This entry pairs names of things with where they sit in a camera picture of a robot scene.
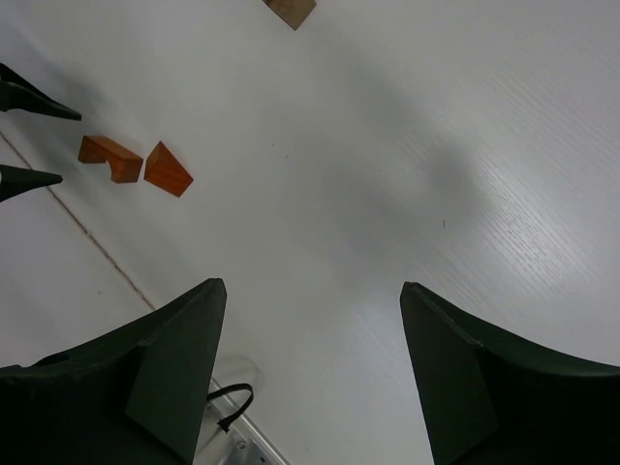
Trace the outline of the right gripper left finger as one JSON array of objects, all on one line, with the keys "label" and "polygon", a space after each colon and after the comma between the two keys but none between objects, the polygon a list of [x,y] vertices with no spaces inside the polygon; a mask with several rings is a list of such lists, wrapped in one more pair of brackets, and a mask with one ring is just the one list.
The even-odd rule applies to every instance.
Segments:
[{"label": "right gripper left finger", "polygon": [[4,464],[190,464],[227,291],[208,279],[72,349],[1,370]]}]

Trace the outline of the orange arch wood block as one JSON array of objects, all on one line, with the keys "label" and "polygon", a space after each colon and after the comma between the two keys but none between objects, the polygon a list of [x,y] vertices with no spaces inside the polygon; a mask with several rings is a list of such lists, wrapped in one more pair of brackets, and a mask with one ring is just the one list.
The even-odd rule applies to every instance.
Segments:
[{"label": "orange arch wood block", "polygon": [[108,164],[112,182],[136,183],[143,164],[141,156],[104,136],[84,136],[77,158],[83,164]]}]

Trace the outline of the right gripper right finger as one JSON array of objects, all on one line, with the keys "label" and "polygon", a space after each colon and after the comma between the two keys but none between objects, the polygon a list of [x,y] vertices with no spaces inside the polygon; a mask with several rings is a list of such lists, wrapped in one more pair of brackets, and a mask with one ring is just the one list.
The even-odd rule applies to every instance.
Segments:
[{"label": "right gripper right finger", "polygon": [[531,342],[419,283],[400,306],[434,463],[618,463],[618,367]]}]

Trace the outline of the red-brown wedge block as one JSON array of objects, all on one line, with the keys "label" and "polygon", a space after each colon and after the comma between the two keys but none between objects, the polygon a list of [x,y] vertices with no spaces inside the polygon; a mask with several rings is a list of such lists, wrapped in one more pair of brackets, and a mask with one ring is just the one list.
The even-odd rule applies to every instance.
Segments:
[{"label": "red-brown wedge block", "polygon": [[143,178],[177,198],[182,197],[194,181],[193,176],[162,141],[148,155]]}]

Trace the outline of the striped dark wood block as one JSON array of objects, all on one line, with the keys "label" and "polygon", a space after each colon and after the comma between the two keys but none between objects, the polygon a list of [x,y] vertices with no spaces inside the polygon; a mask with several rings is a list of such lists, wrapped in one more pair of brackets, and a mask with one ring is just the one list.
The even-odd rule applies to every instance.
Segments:
[{"label": "striped dark wood block", "polygon": [[294,31],[317,6],[316,0],[263,0],[263,2]]}]

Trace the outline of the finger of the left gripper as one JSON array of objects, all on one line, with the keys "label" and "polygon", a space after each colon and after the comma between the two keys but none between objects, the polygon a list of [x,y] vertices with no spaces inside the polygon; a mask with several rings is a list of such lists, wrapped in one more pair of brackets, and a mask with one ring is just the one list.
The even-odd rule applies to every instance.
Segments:
[{"label": "finger of the left gripper", "polygon": [[63,177],[46,171],[22,169],[2,165],[0,202],[16,197],[31,190],[60,184]]},{"label": "finger of the left gripper", "polygon": [[1,64],[1,110],[20,109],[51,117],[80,120],[81,114],[51,99],[44,92]]}]

